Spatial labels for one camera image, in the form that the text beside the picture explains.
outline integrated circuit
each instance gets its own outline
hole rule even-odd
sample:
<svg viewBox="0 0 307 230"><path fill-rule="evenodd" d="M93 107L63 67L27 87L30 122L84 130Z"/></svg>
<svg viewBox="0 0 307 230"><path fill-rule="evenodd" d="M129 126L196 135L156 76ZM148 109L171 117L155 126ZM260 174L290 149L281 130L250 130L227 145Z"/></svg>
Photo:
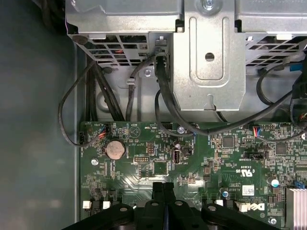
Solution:
<svg viewBox="0 0 307 230"><path fill-rule="evenodd" d="M155 161L153 163L153 174L154 175L167 175L167 162L166 161Z"/></svg>
<svg viewBox="0 0 307 230"><path fill-rule="evenodd" d="M223 138L223 148L233 148L233 147L234 147L234 138L224 137Z"/></svg>
<svg viewBox="0 0 307 230"><path fill-rule="evenodd" d="M287 145L276 144L276 155L287 155Z"/></svg>

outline metal bracket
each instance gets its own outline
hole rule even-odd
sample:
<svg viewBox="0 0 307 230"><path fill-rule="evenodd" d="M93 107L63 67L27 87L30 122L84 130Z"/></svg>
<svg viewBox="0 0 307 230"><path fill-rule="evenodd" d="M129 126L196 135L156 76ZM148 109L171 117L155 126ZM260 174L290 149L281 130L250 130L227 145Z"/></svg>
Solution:
<svg viewBox="0 0 307 230"><path fill-rule="evenodd" d="M173 34L171 80L181 110L239 110L245 94L245 34L235 28L235 0L185 0L185 31Z"/></svg>

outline capacitor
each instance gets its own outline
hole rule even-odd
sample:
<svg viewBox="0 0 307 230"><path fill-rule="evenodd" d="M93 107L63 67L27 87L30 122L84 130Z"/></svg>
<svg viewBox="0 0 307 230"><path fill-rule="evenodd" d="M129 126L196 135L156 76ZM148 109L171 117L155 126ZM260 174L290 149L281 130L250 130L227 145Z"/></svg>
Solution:
<svg viewBox="0 0 307 230"><path fill-rule="evenodd" d="M227 197L229 197L229 192L225 189L225 188L220 188L220 193L222 194L222 196L224 197L224 198L227 198Z"/></svg>
<svg viewBox="0 0 307 230"><path fill-rule="evenodd" d="M174 147L176 149L180 149L181 148L181 144L179 143L179 141L174 141L173 145L174 145Z"/></svg>
<svg viewBox="0 0 307 230"><path fill-rule="evenodd" d="M119 139L110 141L105 147L105 154L112 160L119 160L125 153L126 145Z"/></svg>
<svg viewBox="0 0 307 230"><path fill-rule="evenodd" d="M273 176L268 177L268 178L267 178L267 183L268 183L269 185L271 185L271 184L272 184L272 181L273 181L274 179L275 179L275 178L274 178Z"/></svg>
<svg viewBox="0 0 307 230"><path fill-rule="evenodd" d="M276 187L279 186L279 181L276 180L276 179L274 179L274 180L272 180L271 185L272 185L274 188L276 188Z"/></svg>

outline screw hole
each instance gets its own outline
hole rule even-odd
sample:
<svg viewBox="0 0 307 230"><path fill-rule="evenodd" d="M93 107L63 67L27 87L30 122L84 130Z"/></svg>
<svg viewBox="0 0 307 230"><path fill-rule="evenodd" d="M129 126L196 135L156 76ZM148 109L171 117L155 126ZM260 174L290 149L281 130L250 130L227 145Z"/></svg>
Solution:
<svg viewBox="0 0 307 230"><path fill-rule="evenodd" d="M183 203L182 203L181 201L176 201L176 202L175 202L175 205L177 205L177 206L182 206Z"/></svg>
<svg viewBox="0 0 307 230"><path fill-rule="evenodd" d="M209 62L214 61L214 54L213 53L207 53L205 58L206 58L206 61L209 61Z"/></svg>

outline white label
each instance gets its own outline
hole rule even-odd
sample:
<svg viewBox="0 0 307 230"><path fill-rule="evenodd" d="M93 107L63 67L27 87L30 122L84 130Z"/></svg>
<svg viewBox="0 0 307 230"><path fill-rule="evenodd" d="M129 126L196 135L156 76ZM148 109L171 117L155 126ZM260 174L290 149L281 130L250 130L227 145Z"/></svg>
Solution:
<svg viewBox="0 0 307 230"><path fill-rule="evenodd" d="M242 177L252 177L255 170L251 169L237 169L236 173L240 173Z"/></svg>
<svg viewBox="0 0 307 230"><path fill-rule="evenodd" d="M255 186L253 185L243 185L242 186L242 196L254 196Z"/></svg>
<svg viewBox="0 0 307 230"><path fill-rule="evenodd" d="M264 211L265 210L265 204L264 203L261 203L261 204L251 204L250 205L250 209L251 210L260 210L260 211Z"/></svg>
<svg viewBox="0 0 307 230"><path fill-rule="evenodd" d="M83 205L82 205L83 209L90 209L91 206L92 206L92 202L91 201L89 201L89 200L84 200L83 201Z"/></svg>
<svg viewBox="0 0 307 230"><path fill-rule="evenodd" d="M102 203L102 209L107 209L111 206L111 202L110 201L104 201Z"/></svg>
<svg viewBox="0 0 307 230"><path fill-rule="evenodd" d="M216 200L215 203L220 206L224 206L223 200Z"/></svg>

